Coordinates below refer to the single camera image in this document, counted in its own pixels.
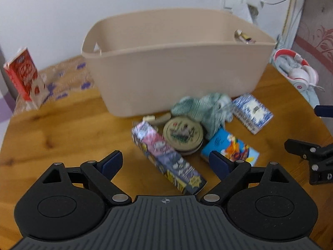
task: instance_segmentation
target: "headphones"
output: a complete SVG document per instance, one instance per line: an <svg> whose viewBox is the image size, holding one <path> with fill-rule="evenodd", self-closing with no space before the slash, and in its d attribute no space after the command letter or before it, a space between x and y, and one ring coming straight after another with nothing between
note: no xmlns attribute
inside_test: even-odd
<svg viewBox="0 0 333 250"><path fill-rule="evenodd" d="M302 65L301 68L292 69L285 75L285 77L299 92L303 92L309 87L318 87L323 89L322 87L317 86L319 81L318 72L310 67L309 63L304 58L302 58L300 54L290 49L279 49L273 56L274 61L280 55L291 56L297 63Z"/></svg>

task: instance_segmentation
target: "wooden table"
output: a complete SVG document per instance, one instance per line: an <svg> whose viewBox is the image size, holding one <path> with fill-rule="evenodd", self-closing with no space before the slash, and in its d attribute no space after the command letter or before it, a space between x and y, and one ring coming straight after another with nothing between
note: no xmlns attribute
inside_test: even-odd
<svg viewBox="0 0 333 250"><path fill-rule="evenodd" d="M319 209L311 238L322 248L333 249L333 184L309 185L308 162L286 153L283 147L288 138L327 145L333 142L330 133L305 99L272 66L267 66L253 95L274 118L256 135L236 118L226 129L260 152L257 166L278 161L303 186ZM0 249L9 249L21 238L13 217L14 206L53 162L79 166L118 149L124 155L124 165L113 182L132 198L178 195L178 190L132 143L133 120L139 118L122 119L108 113L97 89L13 117L0 153ZM219 182L198 153L186 159L208 181L201 195Z"/></svg>

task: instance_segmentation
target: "silver bolt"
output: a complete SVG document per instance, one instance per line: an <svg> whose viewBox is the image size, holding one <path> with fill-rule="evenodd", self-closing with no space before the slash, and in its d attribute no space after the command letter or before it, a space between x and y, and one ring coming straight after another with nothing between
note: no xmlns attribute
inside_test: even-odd
<svg viewBox="0 0 333 250"><path fill-rule="evenodd" d="M316 165L316 164L313 164L313 165L311 166L311 169L312 169L313 171L318 171L319 166Z"/></svg>
<svg viewBox="0 0 333 250"><path fill-rule="evenodd" d="M207 194L204 196L204 200L207 202L217 202L220 200L220 197L216 194Z"/></svg>
<svg viewBox="0 0 333 250"><path fill-rule="evenodd" d="M115 202L124 202L128 199L128 195L116 194L112 197L112 200Z"/></svg>

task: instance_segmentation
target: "beige plastic bin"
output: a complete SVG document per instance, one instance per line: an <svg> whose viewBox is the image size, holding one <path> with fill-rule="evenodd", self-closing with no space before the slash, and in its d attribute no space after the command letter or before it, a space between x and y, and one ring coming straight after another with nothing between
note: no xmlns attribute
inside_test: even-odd
<svg viewBox="0 0 333 250"><path fill-rule="evenodd" d="M236 42L237 29L256 43ZM81 52L109 112L129 117L168 110L184 96L251 92L274 46L269 35L228 12L162 9L97 22Z"/></svg>

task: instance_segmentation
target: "light blue cloth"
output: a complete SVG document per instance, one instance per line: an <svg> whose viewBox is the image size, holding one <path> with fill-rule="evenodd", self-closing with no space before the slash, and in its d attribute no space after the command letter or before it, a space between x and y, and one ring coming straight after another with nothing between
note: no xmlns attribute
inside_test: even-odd
<svg viewBox="0 0 333 250"><path fill-rule="evenodd" d="M276 61L271 59L270 63L275 66L276 69L284 76L286 73L288 74L292 69L302 67L301 64L297 63L292 57L287 55L279 56ZM319 105L319 99L316 91L314 90L314 87L309 87L307 90L300 93L305 98L305 100L312 106L312 108L315 108L317 105Z"/></svg>
<svg viewBox="0 0 333 250"><path fill-rule="evenodd" d="M207 130L205 138L210 140L221 126L225 128L226 121L231 122L231 98L220 93L211 93L201 99L184 97L172 107L171 114L200 122Z"/></svg>

